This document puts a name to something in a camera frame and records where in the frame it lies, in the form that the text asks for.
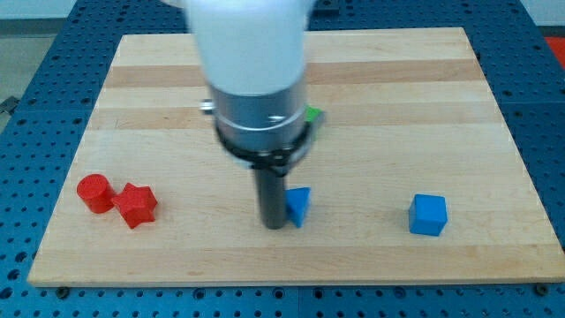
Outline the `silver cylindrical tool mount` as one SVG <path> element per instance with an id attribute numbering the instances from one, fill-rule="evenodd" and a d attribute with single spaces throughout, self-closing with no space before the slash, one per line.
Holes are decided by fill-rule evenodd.
<path id="1" fill-rule="evenodd" d="M 216 138 L 246 168 L 284 177 L 304 159 L 325 122 L 306 122 L 305 82 L 301 79 L 266 95 L 234 95 L 213 85 L 210 110 Z"/>

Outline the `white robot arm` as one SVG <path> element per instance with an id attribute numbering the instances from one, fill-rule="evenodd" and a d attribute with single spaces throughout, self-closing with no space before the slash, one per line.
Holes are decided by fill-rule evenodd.
<path id="1" fill-rule="evenodd" d="M 260 219 L 269 229 L 302 227 L 308 187 L 286 177 L 324 122 L 307 102 L 305 30 L 313 1 L 181 0 L 211 95 L 217 139 L 251 169 Z"/>

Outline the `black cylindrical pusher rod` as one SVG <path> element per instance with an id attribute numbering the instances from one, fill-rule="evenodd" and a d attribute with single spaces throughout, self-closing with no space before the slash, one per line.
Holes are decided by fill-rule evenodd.
<path id="1" fill-rule="evenodd" d="M 287 222 L 285 177 L 270 170 L 255 170 L 260 219 L 270 230 L 281 229 Z"/>

